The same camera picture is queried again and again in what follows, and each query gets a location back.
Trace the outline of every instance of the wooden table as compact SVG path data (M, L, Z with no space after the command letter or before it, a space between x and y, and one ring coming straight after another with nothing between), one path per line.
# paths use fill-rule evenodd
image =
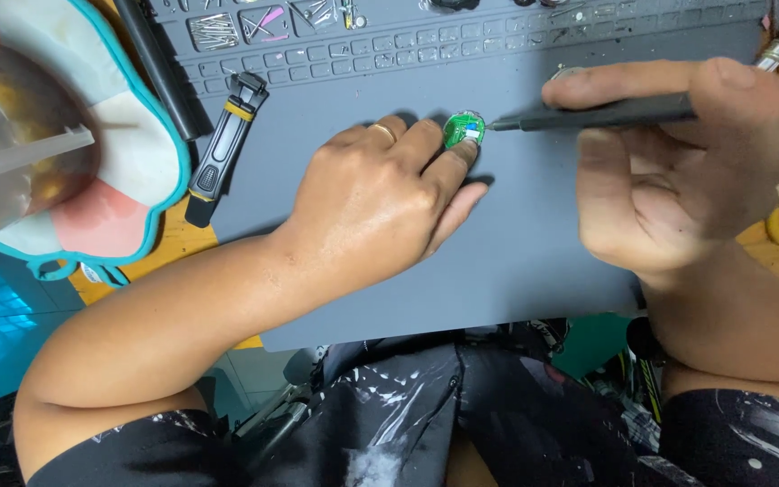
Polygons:
M124 45L125 51L134 61L134 65L137 66L137 70L141 71L141 74L145 74L142 72L142 67L137 59L137 54L128 40L127 31L116 13L113 6L113 0L89 1L94 4L95 7L104 14L110 24L113 25L114 30L119 35L119 38ZM169 262L218 245L218 240L215 238L212 227L200 229L193 225L189 225L185 221L184 215L186 204L187 199L184 199L165 212L160 224L163 231L160 233L155 249L153 249L146 258L121 268L129 279L132 281L134 279L139 279L141 276L145 276ZM779 276L779 246L774 245L769 241L765 233L763 222L748 228L738 237L738 241L756 260L763 263L764 266L768 267L772 272ZM93 284L92 282L88 282L80 272L71 275L69 279L86 304L92 304L114 291L105 284ZM259 337L246 340L243 345L241 345L242 348L260 346L261 342Z

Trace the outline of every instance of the finger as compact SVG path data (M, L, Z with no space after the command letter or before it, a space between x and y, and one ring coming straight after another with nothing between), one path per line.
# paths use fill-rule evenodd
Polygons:
M582 243L625 233L635 219L630 156L621 135L608 129L583 130L578 140L576 201Z
M326 141L325 146L347 147L360 140L364 133L365 127L361 125L355 125L351 128L348 128L347 130L342 130L341 132L333 135L332 138Z
M378 120L375 125L378 124L388 128L389 131L392 132L392 135L373 125L365 129L365 132L362 134L362 138L358 143L385 152L395 146L395 143L398 140L401 140L408 131L408 124L404 123L404 120L395 115L383 117Z
M410 127L390 149L389 155L417 174L435 157L443 144L443 129L434 120L422 119Z
M476 142L462 140L442 153L422 173L422 180L438 191L436 207L440 211L446 208L450 199L459 191L479 151Z
M768 213L779 181L779 77L713 59L693 76L690 97L708 152L677 172L681 204L732 232Z
M470 183L460 188L438 218L435 232L432 234L431 242L428 243L424 257L434 254L461 224L465 223L467 217L471 215L473 206L488 192L489 186L486 183Z
M687 91L698 62L625 62L589 68L543 85L543 102L579 110L626 98Z

